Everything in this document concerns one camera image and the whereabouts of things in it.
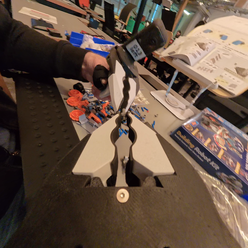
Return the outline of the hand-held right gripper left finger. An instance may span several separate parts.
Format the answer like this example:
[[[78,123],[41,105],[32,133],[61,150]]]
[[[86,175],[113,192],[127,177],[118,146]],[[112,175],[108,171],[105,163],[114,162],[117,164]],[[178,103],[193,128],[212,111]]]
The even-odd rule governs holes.
[[[95,130],[86,142],[72,173],[91,178],[98,177],[104,186],[116,186],[119,139],[119,114]]]

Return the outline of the small clear white-label parts bag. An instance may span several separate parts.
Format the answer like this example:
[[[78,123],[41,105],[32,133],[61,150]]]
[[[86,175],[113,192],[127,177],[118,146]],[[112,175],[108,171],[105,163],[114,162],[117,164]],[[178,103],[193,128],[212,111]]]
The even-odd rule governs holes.
[[[145,98],[141,90],[139,90],[138,94],[135,96],[132,106],[148,105],[148,104],[149,104],[148,99]]]

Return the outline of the grey axle connector piece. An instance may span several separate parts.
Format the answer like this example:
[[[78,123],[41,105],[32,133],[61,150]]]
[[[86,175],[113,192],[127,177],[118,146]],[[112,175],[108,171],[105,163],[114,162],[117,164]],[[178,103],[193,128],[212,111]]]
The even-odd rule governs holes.
[[[120,115],[121,115],[121,123],[128,125],[129,124],[129,115],[126,112],[125,108],[120,110]]]

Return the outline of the pile of small building parts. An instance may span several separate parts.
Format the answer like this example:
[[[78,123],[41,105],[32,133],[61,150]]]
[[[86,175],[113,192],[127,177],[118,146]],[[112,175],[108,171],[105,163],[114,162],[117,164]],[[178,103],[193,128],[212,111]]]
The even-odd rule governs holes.
[[[86,112],[79,117],[77,124],[83,127],[90,134],[92,134],[93,131],[98,129],[112,117],[120,114],[121,109],[115,112],[112,102],[98,100],[95,98],[91,92],[91,88],[85,88],[85,93],[82,94],[82,96],[82,101],[84,101]],[[139,120],[145,122],[146,113],[148,113],[149,110],[147,105],[131,105],[127,112],[132,113]]]

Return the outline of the black pole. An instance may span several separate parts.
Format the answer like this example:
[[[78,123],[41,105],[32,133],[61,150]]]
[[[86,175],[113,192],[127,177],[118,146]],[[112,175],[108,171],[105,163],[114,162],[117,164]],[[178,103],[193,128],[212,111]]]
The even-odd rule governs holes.
[[[146,3],[147,3],[147,0],[141,0],[132,35],[135,35],[138,32],[138,28],[139,28],[141,19],[143,17],[143,12],[144,12]]]

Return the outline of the black wheel rim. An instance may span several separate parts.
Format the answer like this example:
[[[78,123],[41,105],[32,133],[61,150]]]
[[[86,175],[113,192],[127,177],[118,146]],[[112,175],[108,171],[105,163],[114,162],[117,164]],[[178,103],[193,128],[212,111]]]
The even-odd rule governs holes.
[[[74,84],[74,85],[73,85],[73,89],[74,89],[74,90],[78,90],[78,91],[81,92],[82,94],[85,93],[85,88],[84,88],[83,84],[80,83],[80,82]]]

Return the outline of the white book stand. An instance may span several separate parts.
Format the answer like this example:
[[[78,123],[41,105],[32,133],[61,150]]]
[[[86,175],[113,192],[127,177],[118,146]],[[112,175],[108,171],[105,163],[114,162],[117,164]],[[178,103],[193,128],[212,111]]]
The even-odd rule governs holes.
[[[197,71],[181,60],[172,59],[170,57],[159,58],[159,54],[157,52],[153,52],[153,57],[151,58],[151,60],[155,60],[155,58],[159,60],[159,62],[166,62],[170,66],[175,68],[175,72],[169,83],[168,89],[165,91],[163,96],[160,96],[159,98],[157,98],[157,100],[162,100],[162,104],[165,104],[164,106],[181,120],[185,120],[193,116],[193,113],[189,111],[191,106],[197,106],[210,92],[215,96],[229,99],[237,97],[247,90],[246,87],[245,89],[240,90],[236,95],[232,95],[231,93],[220,87],[219,83],[216,80],[213,81],[212,79],[208,79],[207,75],[200,74],[200,71]],[[171,87],[175,81],[176,76],[178,75],[178,72],[183,73],[185,76],[194,80],[197,84],[203,87],[203,89],[188,105],[181,102],[175,96],[172,96],[172,94],[170,94]]]

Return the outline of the crinkled clear plastic bag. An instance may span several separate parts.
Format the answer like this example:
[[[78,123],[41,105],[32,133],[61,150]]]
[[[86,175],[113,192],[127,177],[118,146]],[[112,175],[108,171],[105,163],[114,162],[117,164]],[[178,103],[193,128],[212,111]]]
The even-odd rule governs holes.
[[[114,42],[106,41],[90,35],[83,35],[80,48],[109,52],[115,46]]]

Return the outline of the black dimpled pad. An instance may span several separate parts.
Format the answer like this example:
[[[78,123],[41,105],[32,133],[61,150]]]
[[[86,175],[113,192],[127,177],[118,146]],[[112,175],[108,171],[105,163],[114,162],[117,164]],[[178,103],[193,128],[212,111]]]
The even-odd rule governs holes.
[[[20,74],[14,81],[24,187],[32,197],[80,139],[53,78]]]

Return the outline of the blue plastic bin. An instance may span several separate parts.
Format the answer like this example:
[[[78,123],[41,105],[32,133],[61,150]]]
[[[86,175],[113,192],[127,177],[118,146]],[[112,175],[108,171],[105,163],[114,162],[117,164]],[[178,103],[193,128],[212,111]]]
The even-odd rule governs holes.
[[[83,40],[83,33],[77,33],[77,32],[71,32],[71,35],[70,35],[70,43],[75,46],[75,47],[79,47],[80,48],[80,45],[82,43],[82,40]],[[98,54],[102,57],[107,57],[108,54],[110,53],[109,52],[103,52],[103,51],[97,51],[97,50],[90,50],[90,49],[86,49],[87,51],[91,51],[95,54]]]

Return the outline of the blue robot kit box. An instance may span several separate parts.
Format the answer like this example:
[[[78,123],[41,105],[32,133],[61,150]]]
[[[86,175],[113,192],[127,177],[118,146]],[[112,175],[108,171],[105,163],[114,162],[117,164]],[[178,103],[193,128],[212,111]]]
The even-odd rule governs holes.
[[[248,201],[248,136],[205,108],[170,137],[207,173]]]

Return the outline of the open instruction booklet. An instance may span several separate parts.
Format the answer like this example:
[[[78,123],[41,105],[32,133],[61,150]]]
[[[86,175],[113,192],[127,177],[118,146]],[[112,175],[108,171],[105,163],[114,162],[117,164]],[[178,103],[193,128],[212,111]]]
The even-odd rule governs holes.
[[[233,96],[248,87],[248,19],[226,16],[195,28],[157,51],[160,58],[204,85],[216,85]]]

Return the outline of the grey work table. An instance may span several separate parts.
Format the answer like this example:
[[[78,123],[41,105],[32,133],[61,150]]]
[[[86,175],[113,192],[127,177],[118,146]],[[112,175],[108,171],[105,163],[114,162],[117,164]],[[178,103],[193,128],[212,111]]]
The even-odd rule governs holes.
[[[12,7],[13,18],[23,22],[29,27],[31,27],[31,20],[30,20],[31,16],[19,13],[19,11],[23,7],[30,8],[30,9],[43,12],[45,14],[49,14],[49,15],[56,17],[57,24],[53,24],[53,26],[55,29],[57,29],[60,32],[62,38],[51,37],[53,39],[66,40],[67,38],[64,35],[65,31],[67,31],[70,34],[72,31],[80,33],[83,30],[86,33],[103,36],[105,40],[114,42],[115,44],[119,44],[109,35],[105,34],[102,30],[93,29],[93,28],[89,28],[88,26],[86,26],[85,23],[83,22],[85,19],[81,17],[77,17],[75,15],[68,14],[66,12],[63,12],[63,11],[60,11],[60,10],[57,10],[57,9],[33,2],[33,1],[27,1],[27,0],[13,0],[11,1],[11,7]]]

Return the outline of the person's legs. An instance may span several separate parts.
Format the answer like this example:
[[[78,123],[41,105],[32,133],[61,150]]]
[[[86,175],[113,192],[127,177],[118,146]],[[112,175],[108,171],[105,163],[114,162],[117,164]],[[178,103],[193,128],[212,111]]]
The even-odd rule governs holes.
[[[8,212],[23,183],[17,106],[1,77],[0,89],[0,218]]]

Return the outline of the dark tool case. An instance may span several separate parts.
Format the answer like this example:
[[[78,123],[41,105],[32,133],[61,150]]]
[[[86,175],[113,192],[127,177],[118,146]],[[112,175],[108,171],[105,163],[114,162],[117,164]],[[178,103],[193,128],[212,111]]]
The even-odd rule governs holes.
[[[41,18],[38,20],[31,18],[31,27],[33,29],[45,31],[52,37],[62,38],[60,32],[57,29],[54,29],[54,26],[51,23],[48,23]]]

